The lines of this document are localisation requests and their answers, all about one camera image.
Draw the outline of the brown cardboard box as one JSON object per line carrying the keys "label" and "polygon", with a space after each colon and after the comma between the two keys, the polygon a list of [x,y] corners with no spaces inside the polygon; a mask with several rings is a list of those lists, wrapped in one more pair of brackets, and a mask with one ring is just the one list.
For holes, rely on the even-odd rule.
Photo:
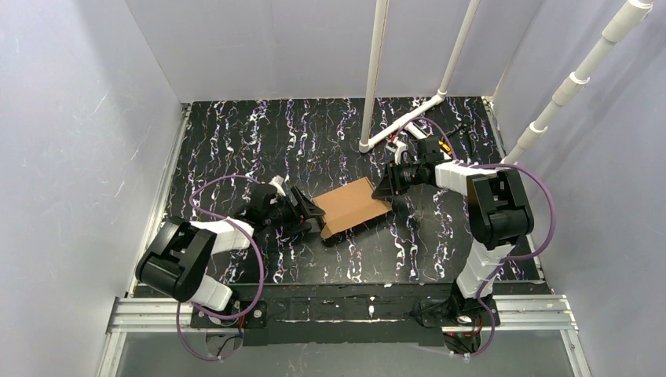
{"label": "brown cardboard box", "polygon": [[313,198],[313,202],[324,211],[319,217],[320,236],[328,240],[338,233],[391,211],[388,201],[374,199],[375,186],[363,177],[339,188]]}

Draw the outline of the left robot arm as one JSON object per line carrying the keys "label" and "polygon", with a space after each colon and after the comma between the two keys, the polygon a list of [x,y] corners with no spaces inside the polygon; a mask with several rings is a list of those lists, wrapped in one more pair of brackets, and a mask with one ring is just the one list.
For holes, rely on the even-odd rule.
{"label": "left robot arm", "polygon": [[285,192],[277,180],[260,183],[237,218],[205,222],[168,218],[141,256],[135,277],[177,302],[222,313],[233,291],[207,275],[211,256],[254,247],[254,234],[267,227],[285,236],[308,233],[310,220],[324,214],[295,186]]}

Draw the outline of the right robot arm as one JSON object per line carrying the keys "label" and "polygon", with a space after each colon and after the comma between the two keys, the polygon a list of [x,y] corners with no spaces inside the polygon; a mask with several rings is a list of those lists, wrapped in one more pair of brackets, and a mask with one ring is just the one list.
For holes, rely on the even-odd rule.
{"label": "right robot arm", "polygon": [[466,264],[445,301],[425,304],[413,314],[422,321],[436,316],[494,321],[492,285],[519,239],[533,231],[532,210],[517,167],[466,164],[445,156],[444,147],[436,137],[418,140],[415,156],[402,152],[386,163],[372,196],[387,199],[412,186],[432,185],[465,197],[473,237]]}

